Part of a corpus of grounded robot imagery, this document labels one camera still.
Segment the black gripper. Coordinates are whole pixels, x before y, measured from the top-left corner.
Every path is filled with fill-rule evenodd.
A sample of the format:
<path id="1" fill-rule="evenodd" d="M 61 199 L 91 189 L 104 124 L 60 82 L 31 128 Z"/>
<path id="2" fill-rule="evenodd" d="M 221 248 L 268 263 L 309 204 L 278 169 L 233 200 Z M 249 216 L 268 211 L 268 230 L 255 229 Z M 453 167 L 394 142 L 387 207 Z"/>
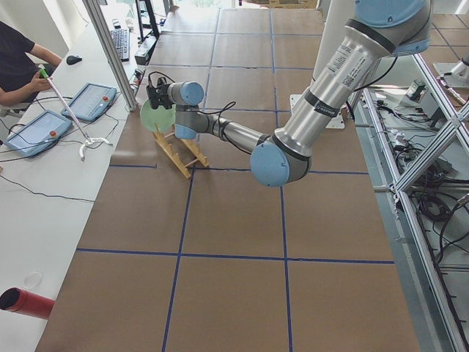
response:
<path id="1" fill-rule="evenodd" d="M 153 84 L 151 80 L 152 74 L 158 74 L 158 79 L 155 84 Z M 149 104 L 154 110 L 161 106 L 164 107 L 164 109 L 171 109 L 173 106 L 173 103 L 170 100 L 168 94 L 169 83 L 167 79 L 173 81 L 166 74 L 160 73 L 158 71 L 152 72 L 148 76 L 148 85 L 146 88 L 147 96 Z"/>

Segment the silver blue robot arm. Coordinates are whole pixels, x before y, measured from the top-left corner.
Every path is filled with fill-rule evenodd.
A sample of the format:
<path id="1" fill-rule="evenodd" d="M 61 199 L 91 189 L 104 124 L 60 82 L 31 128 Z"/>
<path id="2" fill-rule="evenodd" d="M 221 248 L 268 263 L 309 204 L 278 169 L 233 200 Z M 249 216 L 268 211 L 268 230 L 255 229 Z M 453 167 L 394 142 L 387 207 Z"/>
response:
<path id="1" fill-rule="evenodd" d="M 312 145 L 366 74 L 387 56 L 421 53 L 429 46 L 432 1 L 356 1 L 344 25 L 344 39 L 321 73 L 305 88 L 286 125 L 262 134 L 220 113 L 200 111 L 202 86 L 195 81 L 149 83 L 153 109 L 175 108 L 175 136 L 194 139 L 210 133 L 250 155 L 256 180 L 270 187 L 303 178 L 310 170 Z"/>

